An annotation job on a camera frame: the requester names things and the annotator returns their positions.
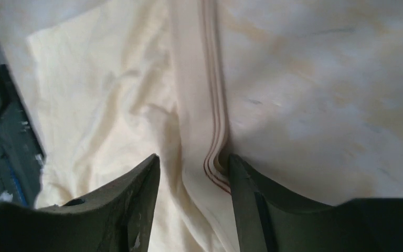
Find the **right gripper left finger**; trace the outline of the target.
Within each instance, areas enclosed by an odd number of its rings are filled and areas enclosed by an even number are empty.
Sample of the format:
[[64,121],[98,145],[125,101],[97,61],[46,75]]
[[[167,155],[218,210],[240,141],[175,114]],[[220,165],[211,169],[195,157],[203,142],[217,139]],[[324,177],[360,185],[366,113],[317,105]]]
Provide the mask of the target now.
[[152,154],[63,206],[0,202],[0,251],[147,251],[160,173]]

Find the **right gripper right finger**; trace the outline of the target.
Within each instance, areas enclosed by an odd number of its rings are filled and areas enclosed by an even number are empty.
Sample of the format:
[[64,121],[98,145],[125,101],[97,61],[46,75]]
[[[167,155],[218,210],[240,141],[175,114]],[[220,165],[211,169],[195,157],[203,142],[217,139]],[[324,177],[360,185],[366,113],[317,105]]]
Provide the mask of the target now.
[[403,251],[403,198],[330,206],[297,194],[240,156],[228,160],[241,251]]

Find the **cream boxer underwear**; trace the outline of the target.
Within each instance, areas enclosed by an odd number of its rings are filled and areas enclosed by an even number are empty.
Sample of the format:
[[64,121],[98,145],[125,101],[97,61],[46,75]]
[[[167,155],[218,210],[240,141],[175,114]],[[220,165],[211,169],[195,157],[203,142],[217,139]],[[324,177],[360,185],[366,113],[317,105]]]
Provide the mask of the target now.
[[151,251],[238,251],[213,1],[105,1],[28,37],[47,154],[36,207],[161,160]]

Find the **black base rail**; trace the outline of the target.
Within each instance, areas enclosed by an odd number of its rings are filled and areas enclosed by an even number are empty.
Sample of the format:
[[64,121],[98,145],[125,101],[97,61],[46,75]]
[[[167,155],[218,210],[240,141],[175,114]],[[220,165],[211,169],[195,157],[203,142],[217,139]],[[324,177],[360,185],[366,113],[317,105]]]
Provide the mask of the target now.
[[33,208],[44,160],[0,47],[0,199]]

